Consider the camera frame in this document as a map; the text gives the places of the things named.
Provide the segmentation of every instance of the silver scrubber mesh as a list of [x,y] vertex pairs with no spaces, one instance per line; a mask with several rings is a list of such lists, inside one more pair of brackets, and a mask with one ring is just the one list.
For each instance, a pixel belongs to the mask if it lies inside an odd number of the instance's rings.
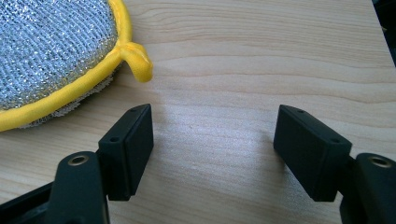
[[49,96],[117,42],[107,0],[0,0],[0,110]]

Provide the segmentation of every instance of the yellow sponge edge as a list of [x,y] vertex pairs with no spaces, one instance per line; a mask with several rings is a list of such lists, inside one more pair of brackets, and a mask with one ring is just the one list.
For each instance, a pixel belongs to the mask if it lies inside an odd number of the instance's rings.
[[122,61],[129,64],[138,81],[151,80],[151,60],[141,45],[131,42],[132,24],[126,6],[121,0],[108,0],[108,3],[113,11],[119,36],[114,49],[84,76],[53,92],[50,96],[20,108],[0,110],[0,132],[41,119],[75,101],[104,80]]

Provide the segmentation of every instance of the yellow loop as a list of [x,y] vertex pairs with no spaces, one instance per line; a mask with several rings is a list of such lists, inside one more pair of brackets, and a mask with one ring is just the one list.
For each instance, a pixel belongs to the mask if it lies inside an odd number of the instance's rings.
[[134,78],[148,82],[152,78],[152,62],[143,46],[129,42],[120,46],[121,58],[129,64]]

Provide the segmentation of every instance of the wooden table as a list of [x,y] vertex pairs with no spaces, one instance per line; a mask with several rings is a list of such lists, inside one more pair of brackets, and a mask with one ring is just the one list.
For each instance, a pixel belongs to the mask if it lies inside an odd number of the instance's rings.
[[273,150],[279,105],[396,160],[396,72],[370,0],[126,1],[154,62],[59,119],[0,133],[0,203],[50,182],[65,156],[97,149],[128,108],[151,104],[155,147],[112,223],[340,223]]

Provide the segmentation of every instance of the metal screw hole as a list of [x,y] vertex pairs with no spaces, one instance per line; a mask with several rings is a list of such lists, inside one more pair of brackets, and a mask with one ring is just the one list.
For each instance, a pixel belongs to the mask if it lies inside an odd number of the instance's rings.
[[70,159],[68,164],[71,166],[78,166],[78,165],[81,165],[82,163],[85,163],[88,159],[89,159],[89,157],[87,157],[85,155],[76,156],[76,157]]
[[370,157],[369,160],[372,164],[382,168],[389,168],[392,166],[392,164],[389,161],[386,161],[379,157]]

